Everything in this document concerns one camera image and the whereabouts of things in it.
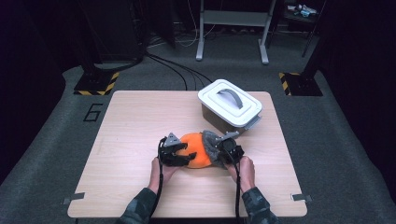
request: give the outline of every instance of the container handle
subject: container handle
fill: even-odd
[[[247,123],[247,125],[245,126],[245,130],[252,129],[252,128],[254,127],[254,125],[256,125],[257,122],[259,122],[259,120],[261,120],[261,119],[262,119],[262,117],[259,117],[259,116],[256,116],[256,117],[254,117],[253,119],[251,119],[251,120]]]
[[[231,94],[231,96],[235,99],[236,105],[238,106],[239,109],[241,109],[244,105],[242,104],[241,98],[239,98],[238,94],[236,94],[235,91],[230,90],[230,89],[223,89],[219,91],[218,93],[224,93],[228,92]]]

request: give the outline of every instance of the white box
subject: white box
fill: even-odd
[[[262,103],[225,79],[200,90],[198,98],[204,118],[223,133],[243,133],[261,119]]]

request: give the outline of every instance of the black cable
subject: black cable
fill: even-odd
[[[169,66],[169,65],[166,64],[166,63],[161,62],[160,60],[155,59],[154,57],[151,57],[151,56],[149,56],[149,55],[148,55],[148,57],[149,57],[150,59],[156,61],[157,63],[161,63],[161,64],[165,65],[166,67],[172,69],[174,72],[176,72],[176,73],[183,79],[183,81],[184,81],[184,87],[185,87],[185,89],[187,90],[187,82],[186,82],[186,79],[185,79],[175,68]]]
[[[162,159],[161,159],[161,147],[163,145],[163,143],[165,142],[166,137],[161,139],[160,143],[158,144],[158,163],[160,165],[160,184],[158,186],[158,191],[157,191],[157,197],[155,198],[155,203],[152,206],[152,210],[151,210],[151,214],[149,215],[150,217],[152,217],[152,214],[154,214],[155,209],[157,208],[157,204],[158,201],[160,200],[161,197],[161,192],[163,192],[163,163],[162,163]]]
[[[228,150],[224,151],[227,152],[228,156],[230,157],[233,167],[235,168],[236,171],[236,193],[235,193],[235,218],[236,218],[236,223],[240,224],[241,223],[241,218],[239,216],[239,198],[241,196],[241,176],[239,175],[239,169],[236,166],[235,160],[233,159],[233,156],[231,156],[230,152]]]
[[[181,68],[183,68],[183,69],[185,69],[186,71],[188,71],[188,72],[191,74],[192,78],[194,79],[194,87],[195,87],[195,90],[197,90],[197,83],[196,83],[196,79],[195,79],[195,78],[198,78],[198,79],[200,80],[200,82],[201,82],[201,85],[204,86],[204,82],[203,82],[198,76],[196,76],[191,70],[189,70],[188,67],[184,67],[183,65],[180,65],[180,64],[178,64],[178,63],[174,63],[174,62],[165,60],[165,59],[163,59],[163,58],[161,58],[161,57],[158,57],[158,56],[156,56],[156,55],[153,55],[153,54],[150,54],[150,56],[151,56],[151,57],[154,57],[154,58],[156,58],[156,59],[158,59],[158,60],[162,60],[162,61],[165,61],[165,62],[167,62],[167,63],[173,64],[173,65],[177,65],[177,66],[179,66],[179,67],[181,66]]]
[[[151,56],[151,57],[154,57],[154,58],[156,58],[156,59],[158,59],[158,60],[162,60],[162,61],[164,61],[164,62],[170,63],[170,64],[172,64],[172,65],[178,66],[178,67],[180,67],[180,68],[182,68],[182,69],[185,69],[185,70],[187,70],[187,71],[191,71],[191,72],[193,72],[193,73],[195,73],[195,74],[198,74],[198,75],[200,75],[201,77],[204,77],[204,78],[205,78],[207,81],[209,81],[210,83],[213,82],[213,81],[212,81],[210,78],[208,78],[207,76],[205,76],[205,75],[201,74],[200,72],[195,71],[195,70],[193,70],[193,69],[191,69],[191,68],[189,68],[189,67],[186,67],[186,66],[184,66],[184,65],[181,65],[181,64],[179,64],[179,63],[175,63],[175,62],[166,60],[166,59],[164,59],[164,58],[161,58],[161,57],[159,57],[159,56],[157,56],[157,55],[154,55],[154,54],[151,54],[151,53],[148,53],[148,52],[146,53],[146,55]]]
[[[125,70],[125,69],[127,69],[127,68],[131,68],[131,67],[133,67],[133,66],[135,66],[135,65],[137,65],[137,64],[139,64],[139,63],[141,63],[143,61],[143,59],[141,59],[141,58],[138,58],[135,62],[133,62],[133,63],[128,63],[128,64],[125,64],[125,65],[123,65],[123,66],[119,66],[119,67],[115,67],[115,68],[98,68],[98,67],[96,67],[97,69],[99,69],[99,70],[101,70],[101,71],[104,71],[104,72],[114,72],[114,73],[116,73],[116,72],[119,72],[119,71],[122,71],[122,70]]]
[[[149,47],[165,43],[159,36],[154,35],[154,34],[150,34],[150,35],[151,35],[151,37],[149,38],[149,43],[148,43]]]

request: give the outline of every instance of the orange object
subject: orange object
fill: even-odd
[[[180,138],[180,142],[187,143],[187,148],[177,151],[177,155],[188,156],[191,153],[197,153],[195,159],[191,160],[187,167],[204,168],[212,164],[205,151],[202,133],[187,133]]]

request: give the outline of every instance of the orange stuffed toy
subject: orange stuffed toy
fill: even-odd
[[[202,133],[187,133],[180,138],[180,142],[186,143],[187,148],[176,152],[178,156],[188,156],[196,152],[196,156],[189,162],[189,168],[204,168],[209,165],[224,167],[219,160],[219,150],[215,147],[218,135],[210,131]]]

